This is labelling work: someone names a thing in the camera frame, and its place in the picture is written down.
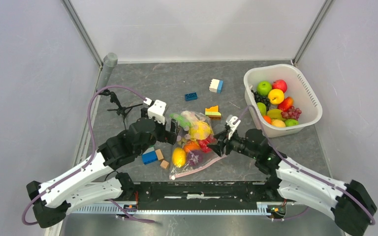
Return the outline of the red toy bell pepper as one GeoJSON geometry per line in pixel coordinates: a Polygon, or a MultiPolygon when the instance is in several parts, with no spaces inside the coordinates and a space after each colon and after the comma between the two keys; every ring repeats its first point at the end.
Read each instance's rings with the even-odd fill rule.
{"type": "Polygon", "coordinates": [[[204,140],[198,140],[197,143],[200,146],[200,149],[203,153],[210,153],[212,150],[208,147],[208,144],[213,144],[216,142],[216,139],[213,137],[213,135],[208,136],[204,140]]]}

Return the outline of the green toy cucumber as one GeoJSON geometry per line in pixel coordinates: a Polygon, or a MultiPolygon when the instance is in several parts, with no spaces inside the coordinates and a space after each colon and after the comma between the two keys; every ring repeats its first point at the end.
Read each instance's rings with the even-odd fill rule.
{"type": "Polygon", "coordinates": [[[169,115],[171,119],[175,119],[175,121],[184,129],[189,129],[192,126],[192,123],[187,120],[184,116],[177,114],[177,113],[172,113],[169,115]]]}

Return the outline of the purple toy onion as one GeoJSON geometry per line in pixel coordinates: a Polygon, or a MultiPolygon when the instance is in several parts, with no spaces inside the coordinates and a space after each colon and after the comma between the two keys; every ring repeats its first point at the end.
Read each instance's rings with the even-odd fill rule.
{"type": "Polygon", "coordinates": [[[187,153],[187,163],[189,166],[196,167],[203,162],[203,152],[201,150],[193,150],[187,153]]]}

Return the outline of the yellow toy cabbage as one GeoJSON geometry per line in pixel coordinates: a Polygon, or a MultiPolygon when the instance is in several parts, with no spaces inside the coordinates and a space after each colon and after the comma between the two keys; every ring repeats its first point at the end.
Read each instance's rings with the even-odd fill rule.
{"type": "Polygon", "coordinates": [[[189,136],[191,140],[205,140],[211,134],[211,127],[204,121],[196,121],[189,128],[189,136]]]}

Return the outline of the clear zip top bag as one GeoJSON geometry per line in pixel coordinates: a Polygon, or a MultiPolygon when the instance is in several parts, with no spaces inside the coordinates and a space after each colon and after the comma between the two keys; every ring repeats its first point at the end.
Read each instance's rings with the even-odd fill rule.
{"type": "Polygon", "coordinates": [[[177,139],[171,154],[171,180],[203,171],[226,158],[225,154],[219,156],[207,146],[216,142],[208,116],[194,111],[182,111],[170,114],[170,118],[178,124],[177,139]]]}

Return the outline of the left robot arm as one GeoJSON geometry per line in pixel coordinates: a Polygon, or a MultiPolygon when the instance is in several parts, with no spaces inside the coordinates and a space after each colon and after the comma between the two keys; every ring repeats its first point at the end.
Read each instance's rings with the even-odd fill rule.
{"type": "Polygon", "coordinates": [[[41,228],[51,227],[66,216],[68,194],[92,180],[129,164],[156,142],[176,143],[178,122],[171,119],[170,130],[166,123],[150,118],[147,109],[142,117],[128,129],[109,138],[90,157],[66,173],[47,182],[32,181],[27,185],[36,223],[41,228]]]}

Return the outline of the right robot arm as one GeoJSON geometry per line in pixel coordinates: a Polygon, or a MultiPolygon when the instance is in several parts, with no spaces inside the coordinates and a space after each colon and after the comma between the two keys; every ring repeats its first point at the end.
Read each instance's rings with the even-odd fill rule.
{"type": "Polygon", "coordinates": [[[269,176],[264,188],[269,200],[282,197],[313,208],[351,236],[364,235],[376,223],[377,206],[362,183],[344,182],[302,166],[275,149],[261,130],[250,129],[241,137],[226,129],[214,138],[207,146],[217,155],[236,152],[255,160],[255,166],[269,176]]]}

